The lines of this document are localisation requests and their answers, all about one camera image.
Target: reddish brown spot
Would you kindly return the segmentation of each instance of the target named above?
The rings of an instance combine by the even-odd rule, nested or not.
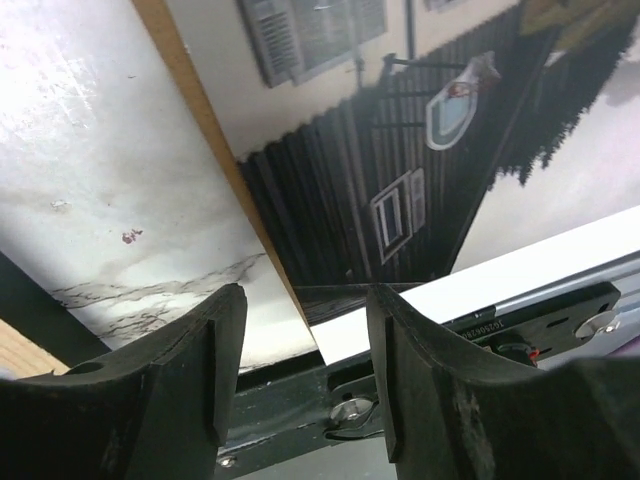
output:
[[[137,240],[138,235],[142,235],[142,230],[132,229],[130,232],[124,232],[122,234],[122,241],[129,245]]]

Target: wooden surface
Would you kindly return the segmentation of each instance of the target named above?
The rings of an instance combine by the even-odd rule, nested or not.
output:
[[[260,215],[253,203],[251,193],[244,183],[236,165],[235,158],[224,137],[224,133],[200,82],[200,78],[196,73],[193,62],[184,47],[184,43],[167,4],[164,0],[131,1],[149,31],[160,56],[169,68],[178,89],[182,93],[207,143],[222,167],[227,181],[231,185],[245,215],[256,231],[267,255],[269,255],[278,275],[282,279],[289,296],[293,299],[296,308],[304,318],[300,303],[293,292],[293,288],[285,274],[273,243],[260,220]]]
[[[51,372],[61,375],[69,370],[46,350],[0,320],[0,370],[4,369],[18,378]]]

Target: sky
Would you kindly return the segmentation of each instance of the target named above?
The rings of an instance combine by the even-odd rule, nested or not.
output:
[[[640,205],[640,23],[629,49],[588,114],[525,187],[498,178],[453,271]]]

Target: marble surface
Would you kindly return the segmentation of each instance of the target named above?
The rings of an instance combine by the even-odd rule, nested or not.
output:
[[[243,368],[315,348],[128,0],[0,4],[0,245],[118,348],[228,282]]]

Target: printed picture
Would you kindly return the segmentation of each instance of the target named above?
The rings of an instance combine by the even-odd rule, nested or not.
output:
[[[635,0],[215,3],[194,62],[311,325],[640,204]]]

